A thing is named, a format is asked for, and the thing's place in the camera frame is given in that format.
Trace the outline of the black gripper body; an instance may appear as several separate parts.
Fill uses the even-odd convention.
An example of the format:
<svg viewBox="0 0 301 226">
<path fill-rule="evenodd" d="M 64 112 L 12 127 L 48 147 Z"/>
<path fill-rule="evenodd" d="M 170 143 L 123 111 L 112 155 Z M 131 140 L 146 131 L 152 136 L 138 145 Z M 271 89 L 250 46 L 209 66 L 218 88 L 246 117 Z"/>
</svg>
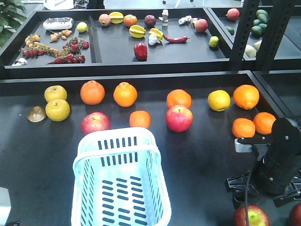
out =
<svg viewBox="0 0 301 226">
<path fill-rule="evenodd" d="M 226 190 L 232 193 L 232 202 L 236 209 L 246 201 L 248 196 L 254 198 L 262 196 L 271 199 L 278 208 L 301 200 L 301 173 L 298 171 L 285 185 L 273 177 L 255 180 L 254 176 L 246 173 L 226 179 Z"/>
</svg>

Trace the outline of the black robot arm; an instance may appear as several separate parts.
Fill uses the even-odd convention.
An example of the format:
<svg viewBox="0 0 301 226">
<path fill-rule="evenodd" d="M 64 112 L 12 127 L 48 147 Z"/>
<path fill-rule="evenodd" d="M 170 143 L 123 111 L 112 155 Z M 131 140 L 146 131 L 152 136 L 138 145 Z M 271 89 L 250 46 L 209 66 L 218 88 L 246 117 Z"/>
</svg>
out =
<svg viewBox="0 0 301 226">
<path fill-rule="evenodd" d="M 247 196 L 272 199 L 276 207 L 301 199 L 300 120 L 277 119 L 270 135 L 236 138 L 234 143 L 236 152 L 256 155 L 249 172 L 225 182 L 235 209 Z"/>
</svg>

